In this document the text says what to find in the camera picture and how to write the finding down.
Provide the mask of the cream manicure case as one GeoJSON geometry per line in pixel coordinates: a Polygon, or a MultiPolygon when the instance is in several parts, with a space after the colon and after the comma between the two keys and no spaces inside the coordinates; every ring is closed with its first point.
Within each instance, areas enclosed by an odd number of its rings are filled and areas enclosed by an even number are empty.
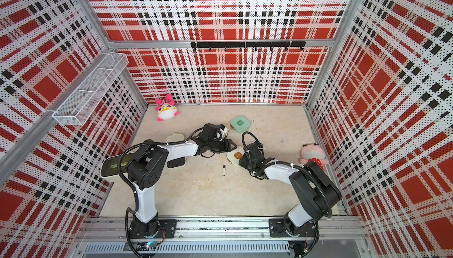
{"type": "Polygon", "coordinates": [[[239,166],[239,162],[244,155],[244,149],[241,146],[238,146],[236,149],[227,153],[226,158],[228,162],[236,167],[239,166]]]}
{"type": "MultiPolygon", "coordinates": [[[[183,141],[183,140],[185,140],[184,135],[179,134],[179,133],[173,133],[172,135],[170,135],[166,138],[166,142],[178,142],[178,141],[183,141]]],[[[175,160],[168,161],[167,168],[182,167],[185,163],[186,163],[185,157],[177,158],[175,160]]]]}

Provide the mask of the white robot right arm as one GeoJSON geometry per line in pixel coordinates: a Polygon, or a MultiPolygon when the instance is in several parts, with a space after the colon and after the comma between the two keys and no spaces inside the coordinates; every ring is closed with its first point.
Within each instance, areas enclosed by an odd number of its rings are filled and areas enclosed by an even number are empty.
{"type": "Polygon", "coordinates": [[[299,200],[299,204],[284,215],[281,229],[274,229],[275,232],[299,237],[308,225],[317,230],[320,219],[333,216],[333,206],[341,201],[342,195],[317,162],[311,160],[301,166],[265,158],[263,144],[249,131],[241,135],[241,141],[245,150],[239,166],[255,179],[291,185],[299,200]]]}

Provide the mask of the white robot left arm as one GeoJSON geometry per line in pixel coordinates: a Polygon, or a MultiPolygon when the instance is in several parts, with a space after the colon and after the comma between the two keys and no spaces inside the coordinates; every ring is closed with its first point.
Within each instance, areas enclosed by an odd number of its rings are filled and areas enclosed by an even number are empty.
{"type": "Polygon", "coordinates": [[[165,167],[181,167],[187,157],[205,158],[207,151],[216,155],[236,148],[237,145],[228,138],[228,129],[224,125],[205,124],[184,140],[146,140],[116,157],[116,171],[134,196],[134,209],[128,208],[125,215],[126,237],[153,238],[158,234],[168,237],[165,227],[159,222],[155,200],[155,186],[165,167]]]}

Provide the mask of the mint green manicure case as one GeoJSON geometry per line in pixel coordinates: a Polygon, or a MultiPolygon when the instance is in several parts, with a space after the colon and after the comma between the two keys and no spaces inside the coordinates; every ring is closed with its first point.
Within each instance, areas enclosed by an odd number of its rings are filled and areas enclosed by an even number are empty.
{"type": "Polygon", "coordinates": [[[248,131],[251,127],[251,122],[245,116],[239,115],[230,121],[231,128],[238,134],[248,131]]]}

